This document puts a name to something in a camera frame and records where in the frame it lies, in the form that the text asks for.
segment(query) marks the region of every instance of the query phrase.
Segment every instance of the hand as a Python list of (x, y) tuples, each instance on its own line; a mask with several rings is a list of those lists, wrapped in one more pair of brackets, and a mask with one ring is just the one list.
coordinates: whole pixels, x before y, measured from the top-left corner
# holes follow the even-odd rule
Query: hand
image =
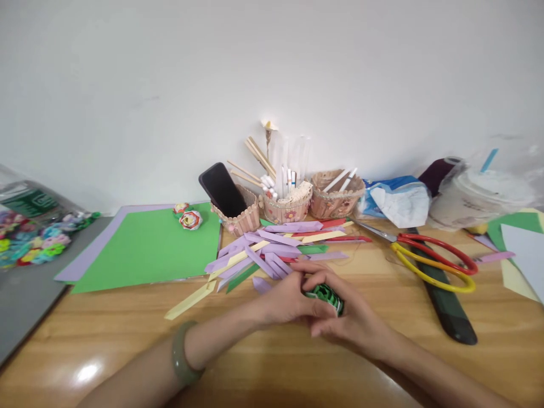
[(291, 267), (294, 271), (312, 275), (304, 282), (303, 291), (310, 291), (318, 284), (326, 283), (344, 301), (341, 317), (312, 319), (312, 337), (324, 336), (358, 354), (377, 360), (386, 360), (393, 352), (398, 351), (402, 337), (371, 309), (357, 290), (331, 268), (307, 261), (292, 263)]
[(302, 294), (303, 277), (302, 272), (293, 271), (272, 290), (249, 304), (262, 325), (287, 323), (303, 316), (336, 318), (336, 309), (332, 305)]

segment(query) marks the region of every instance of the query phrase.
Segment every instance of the scissors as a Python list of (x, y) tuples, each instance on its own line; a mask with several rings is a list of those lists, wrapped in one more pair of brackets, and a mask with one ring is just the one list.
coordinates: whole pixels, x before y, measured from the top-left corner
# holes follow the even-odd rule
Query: scissors
[[(447, 290), (449, 292), (457, 292), (457, 293), (471, 293), (474, 292), (476, 289), (476, 285), (474, 284), (474, 281), (469, 277), (469, 275), (474, 275), (478, 272), (478, 265), (465, 253), (461, 252), (457, 248), (446, 244), (445, 242), (442, 242), (438, 239), (431, 238), (424, 235), (419, 234), (410, 234), (410, 233), (401, 233), (398, 236), (392, 235), (389, 233), (386, 233), (384, 231), (380, 231), (379, 229), (373, 228), (369, 225), (363, 224), (361, 222), (355, 221), (357, 225), (360, 225), (363, 228), (366, 228), (369, 231), (372, 231), (376, 235), (381, 236), (382, 238), (387, 239), (391, 243), (391, 249), (397, 255), (397, 258), (401, 260), (401, 262), (410, 269), (413, 273), (415, 273), (417, 276), (419, 276), (421, 279), (423, 279), (425, 282), (430, 283), (431, 285), (434, 285), (436, 287), (439, 287), (441, 289)], [(426, 241), (431, 244), (436, 244), (448, 251), (450, 251), (452, 254), (454, 254), (457, 258), (459, 258), (464, 265), (466, 265), (466, 268), (455, 265), (453, 262), (448, 261), (444, 257), (438, 255), (435, 251), (433, 251), (428, 246), (422, 245), (414, 240), (418, 241)], [(423, 252), (425, 252), (427, 255), (432, 257), (435, 260), (430, 260), (428, 258), (421, 257), (419, 255), (416, 255), (413, 252), (410, 252), (403, 246), (401, 246), (399, 243), (403, 244), (409, 244), (412, 247), (416, 247)], [(446, 272), (450, 272), (457, 276), (459, 279), (461, 279), (465, 286), (454, 286), (447, 283), (440, 282), (439, 280), (431, 278), (429, 275), (421, 272), (418, 268), (416, 268), (409, 260), (406, 259), (406, 256), (421, 262), (423, 264), (434, 266), (438, 269), (442, 269)]]

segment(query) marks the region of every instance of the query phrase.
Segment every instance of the popsicle stick basket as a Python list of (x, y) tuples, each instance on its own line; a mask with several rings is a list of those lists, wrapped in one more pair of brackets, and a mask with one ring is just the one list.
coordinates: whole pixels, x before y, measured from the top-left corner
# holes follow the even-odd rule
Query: popsicle stick basket
[(236, 237), (241, 237), (244, 232), (256, 231), (261, 226), (259, 219), (259, 205), (257, 196), (247, 188), (236, 184), (238, 191), (244, 197), (248, 208), (237, 217), (226, 217), (216, 206), (211, 205), (211, 210), (215, 212), (221, 220), (223, 227)]
[[(310, 205), (311, 214), (317, 219), (344, 218), (347, 216), (359, 198), (364, 194), (364, 181), (357, 175), (348, 184), (346, 190), (323, 192), (343, 170), (334, 170), (329, 172), (319, 172), (313, 175), (313, 196)], [(329, 191), (341, 188), (343, 180), (340, 180)]]
[(305, 184), (308, 185), (307, 191), (302, 194), (301, 198), (292, 202), (280, 203), (261, 194), (259, 205), (263, 209), (265, 218), (278, 225), (304, 221), (312, 198), (312, 186), (309, 183)]

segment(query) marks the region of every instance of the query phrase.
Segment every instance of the black ruler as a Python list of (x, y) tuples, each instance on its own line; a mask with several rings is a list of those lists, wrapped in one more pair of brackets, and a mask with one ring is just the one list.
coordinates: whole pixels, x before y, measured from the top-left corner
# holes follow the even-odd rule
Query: black ruler
[[(408, 228), (409, 233), (418, 233), (417, 228)], [(423, 241), (417, 241), (428, 247)], [(421, 257), (432, 259), (429, 255), (418, 248), (412, 247), (410, 249), (416, 255)], [(437, 281), (449, 284), (449, 279), (446, 276), (446, 272), (442, 269), (435, 268), (434, 266), (427, 265), (426, 263), (417, 262), (419, 270), (426, 275), (430, 276)], [(474, 331), (472, 324), (470, 324), (459, 299), (454, 292), (445, 291), (430, 283), (423, 282), (433, 307), (435, 308), (438, 319), (442, 328), (452, 339), (459, 343), (463, 343), (469, 346), (474, 346), (478, 343), (478, 337)]]

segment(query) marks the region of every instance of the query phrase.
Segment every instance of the scissor blade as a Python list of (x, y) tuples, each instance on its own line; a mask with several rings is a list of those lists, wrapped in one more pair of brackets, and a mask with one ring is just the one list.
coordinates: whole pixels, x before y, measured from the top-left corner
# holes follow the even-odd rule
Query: scissor blade
[(372, 231), (373, 233), (375, 233), (376, 235), (379, 235), (381, 236), (382, 238), (384, 239), (387, 239), (389, 242), (393, 243), (393, 242), (397, 242), (397, 237), (396, 235), (391, 235), (391, 234), (388, 234), (387, 232), (384, 232), (384, 231), (380, 231), (379, 229), (376, 229), (374, 227), (371, 227), (370, 225), (368, 224), (365, 224), (365, 223), (362, 223), (362, 222), (359, 222), (357, 220), (353, 220), (355, 222), (355, 224), (363, 227), (363, 228), (366, 228), (367, 230), (369, 231)]

